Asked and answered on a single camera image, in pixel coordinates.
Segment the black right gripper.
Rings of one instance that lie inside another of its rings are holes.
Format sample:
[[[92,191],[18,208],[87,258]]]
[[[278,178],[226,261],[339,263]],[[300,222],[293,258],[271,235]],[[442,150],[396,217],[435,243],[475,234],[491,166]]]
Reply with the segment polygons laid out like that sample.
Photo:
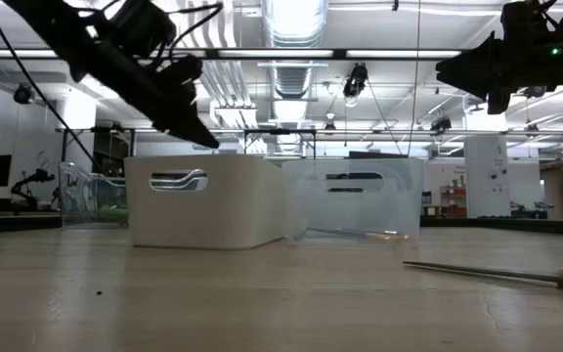
[[[500,47],[490,58],[490,76],[455,75],[485,68],[496,39],[492,31],[477,47],[436,64],[437,80],[488,102],[488,113],[505,112],[519,88],[563,85],[563,41],[521,49]]]

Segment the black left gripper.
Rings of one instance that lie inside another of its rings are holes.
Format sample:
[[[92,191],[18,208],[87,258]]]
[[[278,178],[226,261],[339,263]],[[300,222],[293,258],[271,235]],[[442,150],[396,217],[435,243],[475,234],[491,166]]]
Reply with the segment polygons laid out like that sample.
[[[145,115],[152,127],[181,140],[216,149],[219,141],[197,116],[194,81],[202,61],[186,55],[169,66],[143,66],[113,46],[84,46],[70,54],[76,72],[92,75]]]

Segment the long dark gold-ferrule paintbrush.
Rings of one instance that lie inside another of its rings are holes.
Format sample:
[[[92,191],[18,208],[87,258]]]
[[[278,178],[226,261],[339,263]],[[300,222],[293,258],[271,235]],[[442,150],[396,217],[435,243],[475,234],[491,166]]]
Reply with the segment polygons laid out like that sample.
[[[308,227],[307,232],[331,234],[331,235],[336,235],[338,237],[351,238],[356,240],[404,242],[410,238],[408,235],[403,235],[396,231],[369,232],[364,230],[353,230],[353,229],[323,229],[323,228]]]

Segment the white plastic bin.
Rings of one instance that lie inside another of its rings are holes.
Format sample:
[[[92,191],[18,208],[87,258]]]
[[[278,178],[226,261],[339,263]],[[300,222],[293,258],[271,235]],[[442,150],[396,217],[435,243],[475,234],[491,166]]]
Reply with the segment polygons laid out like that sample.
[[[128,157],[125,181],[137,247],[250,249],[290,233],[283,172],[255,155]]]

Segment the white column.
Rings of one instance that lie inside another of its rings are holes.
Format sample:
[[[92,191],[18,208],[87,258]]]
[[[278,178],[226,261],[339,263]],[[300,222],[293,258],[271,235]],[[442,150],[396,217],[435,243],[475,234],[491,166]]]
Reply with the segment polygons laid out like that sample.
[[[479,135],[464,141],[468,218],[510,214],[507,147],[504,136]]]

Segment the overhead light bar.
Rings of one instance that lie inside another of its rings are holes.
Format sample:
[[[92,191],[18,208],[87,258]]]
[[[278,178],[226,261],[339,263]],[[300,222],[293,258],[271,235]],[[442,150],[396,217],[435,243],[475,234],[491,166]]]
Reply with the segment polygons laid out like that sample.
[[[18,49],[17,55],[29,60],[57,60],[48,49]],[[183,48],[175,56],[193,55],[205,60],[336,60],[336,61],[440,61],[462,53],[446,49],[281,49],[281,48]],[[10,51],[0,49],[0,60],[11,60]]]

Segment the red shelf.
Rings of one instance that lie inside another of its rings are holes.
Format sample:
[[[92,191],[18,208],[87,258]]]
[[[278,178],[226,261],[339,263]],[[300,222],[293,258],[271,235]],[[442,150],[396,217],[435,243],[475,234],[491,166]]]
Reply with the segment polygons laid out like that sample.
[[[445,218],[467,216],[466,189],[463,187],[440,188],[441,215]]]

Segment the clear acrylic holder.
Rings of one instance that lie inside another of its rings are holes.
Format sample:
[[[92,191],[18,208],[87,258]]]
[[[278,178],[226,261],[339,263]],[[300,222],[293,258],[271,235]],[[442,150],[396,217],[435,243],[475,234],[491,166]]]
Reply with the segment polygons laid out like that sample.
[[[125,180],[88,173],[71,162],[59,165],[60,209],[64,228],[126,228],[126,223],[101,222],[101,207],[127,209]]]

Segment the translucent plastic bin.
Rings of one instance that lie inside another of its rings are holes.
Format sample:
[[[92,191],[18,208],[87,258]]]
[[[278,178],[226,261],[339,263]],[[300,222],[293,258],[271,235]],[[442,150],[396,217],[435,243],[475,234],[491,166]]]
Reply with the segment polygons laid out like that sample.
[[[300,159],[281,170],[296,217],[292,244],[389,245],[415,243],[419,235],[422,160],[417,158]],[[396,231],[404,242],[356,240],[307,232],[308,227]]]

